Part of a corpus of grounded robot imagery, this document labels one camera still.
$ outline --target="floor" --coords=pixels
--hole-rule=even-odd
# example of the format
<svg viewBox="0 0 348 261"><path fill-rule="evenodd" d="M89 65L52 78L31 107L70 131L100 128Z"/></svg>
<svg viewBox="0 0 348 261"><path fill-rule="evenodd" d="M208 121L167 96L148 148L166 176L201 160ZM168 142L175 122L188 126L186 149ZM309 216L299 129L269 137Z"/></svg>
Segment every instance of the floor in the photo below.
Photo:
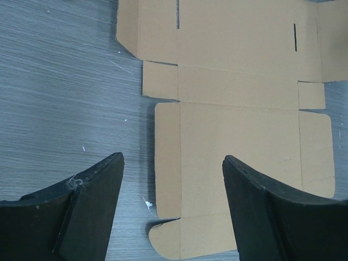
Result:
<svg viewBox="0 0 348 261"><path fill-rule="evenodd" d="M142 62L115 41L116 0L0 1L0 197L17 200L123 152L106 260L164 260L147 234L154 204L154 106ZM348 82L326 84L336 194L348 197ZM238 260L226 252L192 260Z"/></svg>

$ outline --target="scuff mark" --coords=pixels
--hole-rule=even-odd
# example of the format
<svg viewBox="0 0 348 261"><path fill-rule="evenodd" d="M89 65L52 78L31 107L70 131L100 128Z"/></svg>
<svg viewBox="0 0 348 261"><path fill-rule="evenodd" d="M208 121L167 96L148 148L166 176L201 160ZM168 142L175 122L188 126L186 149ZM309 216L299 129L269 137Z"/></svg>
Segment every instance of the scuff mark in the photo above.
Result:
<svg viewBox="0 0 348 261"><path fill-rule="evenodd" d="M124 71L126 71L126 72L128 72L128 73L130 73L130 74L133 74L132 72L126 70L125 68L121 67L121 66L118 65L117 63L114 63L113 61L110 61L110 62L111 62L112 64L116 65L118 68L120 68L120 69L122 69L122 70L124 70Z"/></svg>

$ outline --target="cardboard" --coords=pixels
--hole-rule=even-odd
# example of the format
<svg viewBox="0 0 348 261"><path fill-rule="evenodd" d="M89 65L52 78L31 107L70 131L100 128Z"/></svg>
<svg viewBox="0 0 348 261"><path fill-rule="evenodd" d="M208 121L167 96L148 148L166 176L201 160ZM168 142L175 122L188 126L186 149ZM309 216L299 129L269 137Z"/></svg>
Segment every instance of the cardboard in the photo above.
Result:
<svg viewBox="0 0 348 261"><path fill-rule="evenodd" d="M117 39L144 60L155 110L157 214L169 259L236 249L221 164L232 154L315 195L334 194L321 82L348 79L348 0L119 0Z"/></svg>

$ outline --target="white debris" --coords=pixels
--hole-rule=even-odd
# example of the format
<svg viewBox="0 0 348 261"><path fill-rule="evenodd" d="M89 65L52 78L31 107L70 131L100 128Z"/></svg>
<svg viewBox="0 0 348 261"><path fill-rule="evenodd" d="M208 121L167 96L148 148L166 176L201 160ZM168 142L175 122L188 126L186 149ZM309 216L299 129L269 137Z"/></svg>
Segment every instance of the white debris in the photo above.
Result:
<svg viewBox="0 0 348 261"><path fill-rule="evenodd" d="M142 199L145 201L145 204L147 205L147 209L150 210L150 207L152 207L152 203L150 203L149 201L145 200L144 197L142 197Z"/></svg>

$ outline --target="box flap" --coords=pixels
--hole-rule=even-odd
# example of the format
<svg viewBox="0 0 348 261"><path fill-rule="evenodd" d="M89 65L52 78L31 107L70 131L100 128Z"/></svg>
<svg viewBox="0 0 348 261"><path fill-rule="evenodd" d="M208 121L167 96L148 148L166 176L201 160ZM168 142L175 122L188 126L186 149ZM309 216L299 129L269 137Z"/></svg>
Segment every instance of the box flap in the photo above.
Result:
<svg viewBox="0 0 348 261"><path fill-rule="evenodd" d="M118 13L116 38L134 56L177 63L176 0L119 0Z"/></svg>
<svg viewBox="0 0 348 261"><path fill-rule="evenodd" d="M119 1L116 38L134 56L139 57L139 0Z"/></svg>
<svg viewBox="0 0 348 261"><path fill-rule="evenodd" d="M154 226L148 233L153 248L167 259L181 258L181 220L175 220Z"/></svg>
<svg viewBox="0 0 348 261"><path fill-rule="evenodd" d="M148 236L155 250L168 259L186 259L237 248L229 212L164 223L152 227Z"/></svg>
<svg viewBox="0 0 348 261"><path fill-rule="evenodd" d="M173 111L180 115L179 123ZM262 173L312 194L332 196L334 192L331 122L327 115L186 102L159 104L156 128L166 133L167 139L161 135L157 139L156 131L156 162L168 164L162 157L171 147L177 147L172 139L178 136L169 132L173 125L163 119L175 119L176 130L180 126L181 148L181 186L171 181L173 173L158 172L156 165L156 188L163 189L156 191L158 212L172 211L170 196L176 197L181 189L182 218L157 226L149 234L154 248L166 258L190 258L236 248L221 175L221 157L225 154L236 155ZM179 245L179 251L169 248L165 241Z"/></svg>
<svg viewBox="0 0 348 261"><path fill-rule="evenodd" d="M323 82L348 79L348 0L318 4Z"/></svg>
<svg viewBox="0 0 348 261"><path fill-rule="evenodd" d="M299 82L299 109L325 109L323 83Z"/></svg>
<svg viewBox="0 0 348 261"><path fill-rule="evenodd" d="M142 94L148 97L178 100L178 66L144 61Z"/></svg>
<svg viewBox="0 0 348 261"><path fill-rule="evenodd" d="M179 29L176 0L119 2L116 37L142 60L305 82L348 78L348 0L180 0Z"/></svg>
<svg viewBox="0 0 348 261"><path fill-rule="evenodd" d="M158 103L155 108L155 159L157 215L181 217L180 104Z"/></svg>
<svg viewBox="0 0 348 261"><path fill-rule="evenodd" d="M145 61L145 96L270 109L325 109L322 83Z"/></svg>
<svg viewBox="0 0 348 261"><path fill-rule="evenodd" d="M300 111L303 190L333 197L335 191L331 119L325 114Z"/></svg>

